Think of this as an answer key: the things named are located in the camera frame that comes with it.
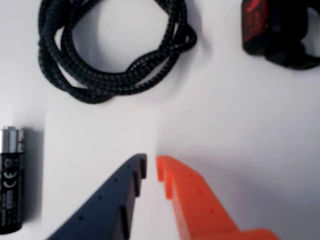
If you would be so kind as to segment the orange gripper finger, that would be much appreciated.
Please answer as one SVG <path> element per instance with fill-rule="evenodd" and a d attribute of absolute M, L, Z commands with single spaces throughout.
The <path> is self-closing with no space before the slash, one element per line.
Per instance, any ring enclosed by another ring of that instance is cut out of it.
<path fill-rule="evenodd" d="M 167 156 L 156 158 L 157 176 L 165 197 L 172 201 L 182 240 L 277 240 L 265 228 L 241 230 L 229 216 L 202 175 Z"/>

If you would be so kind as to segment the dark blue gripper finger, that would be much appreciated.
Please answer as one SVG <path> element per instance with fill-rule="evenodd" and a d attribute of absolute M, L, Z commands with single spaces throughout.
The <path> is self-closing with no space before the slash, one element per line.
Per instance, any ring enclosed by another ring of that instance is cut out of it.
<path fill-rule="evenodd" d="M 147 155 L 132 156 L 49 239 L 128 240 L 146 177 Z"/>

